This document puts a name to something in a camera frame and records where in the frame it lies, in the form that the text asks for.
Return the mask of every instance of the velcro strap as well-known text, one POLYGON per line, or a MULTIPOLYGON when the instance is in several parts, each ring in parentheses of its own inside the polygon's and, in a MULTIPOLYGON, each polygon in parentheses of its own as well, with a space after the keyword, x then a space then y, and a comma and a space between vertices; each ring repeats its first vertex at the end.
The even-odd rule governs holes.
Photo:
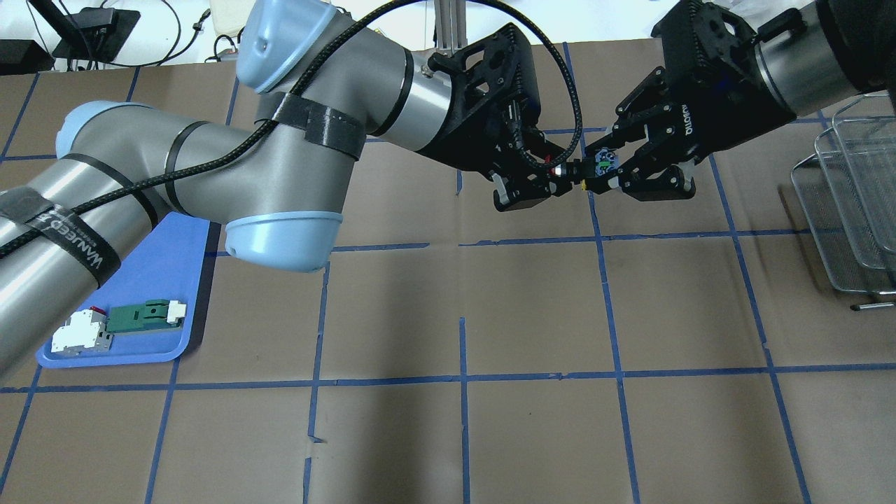
POLYGON ((361 158, 364 125, 345 112, 295 94, 271 92, 262 95, 255 113, 255 122, 265 119, 304 130, 310 143, 342 152, 355 161, 361 158))
POLYGON ((115 249, 81 217, 31 187, 0 193, 0 216, 40 231, 87 268, 100 287, 121 266, 115 249))

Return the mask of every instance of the light blue cap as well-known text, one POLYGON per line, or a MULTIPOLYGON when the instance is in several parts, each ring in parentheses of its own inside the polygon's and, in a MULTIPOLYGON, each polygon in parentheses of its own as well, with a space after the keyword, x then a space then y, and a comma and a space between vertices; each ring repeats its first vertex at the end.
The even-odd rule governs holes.
POLYGON ((145 107, 151 109, 149 105, 142 103, 132 103, 131 101, 89 101, 75 108, 65 116, 65 122, 62 129, 56 133, 56 157, 62 158, 72 151, 74 138, 81 132, 81 128, 94 117, 102 114, 110 109, 119 107, 145 107))
POLYGON ((342 214, 280 212, 236 219, 227 225, 228 254, 249 263, 311 273, 327 264, 342 214))
POLYGON ((255 2, 239 48, 239 81, 258 93, 270 91, 308 52, 336 12, 321 0, 255 2))

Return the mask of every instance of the wire mesh basket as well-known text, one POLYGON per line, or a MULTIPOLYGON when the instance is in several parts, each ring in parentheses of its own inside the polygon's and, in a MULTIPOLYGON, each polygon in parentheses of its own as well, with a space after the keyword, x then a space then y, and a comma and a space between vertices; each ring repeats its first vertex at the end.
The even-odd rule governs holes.
POLYGON ((834 115, 791 179, 831 285, 896 294, 896 117, 886 94, 834 115))

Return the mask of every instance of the green block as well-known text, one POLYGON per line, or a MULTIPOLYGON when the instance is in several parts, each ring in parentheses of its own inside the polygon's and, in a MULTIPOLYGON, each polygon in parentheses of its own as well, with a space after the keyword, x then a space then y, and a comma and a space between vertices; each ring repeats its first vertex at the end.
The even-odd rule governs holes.
POLYGON ((106 331, 120 335, 174 329, 180 326, 180 322, 172 326, 166 320, 169 303, 168 300, 149 300, 142 305, 112 308, 106 321, 106 331))

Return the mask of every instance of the blue tray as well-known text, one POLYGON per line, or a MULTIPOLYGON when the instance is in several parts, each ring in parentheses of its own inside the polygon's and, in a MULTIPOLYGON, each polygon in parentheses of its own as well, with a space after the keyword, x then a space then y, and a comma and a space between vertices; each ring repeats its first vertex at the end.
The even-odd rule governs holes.
POLYGON ((208 221, 170 213, 122 261, 121 269, 78 308, 96 306, 108 311, 147 300, 178 300, 186 303, 186 317, 179 328, 162 333, 115 336, 108 352, 83 356, 52 353, 47 340, 35 354, 38 364, 45 368, 143 364, 171 361, 183 353, 193 330, 208 234, 208 221))

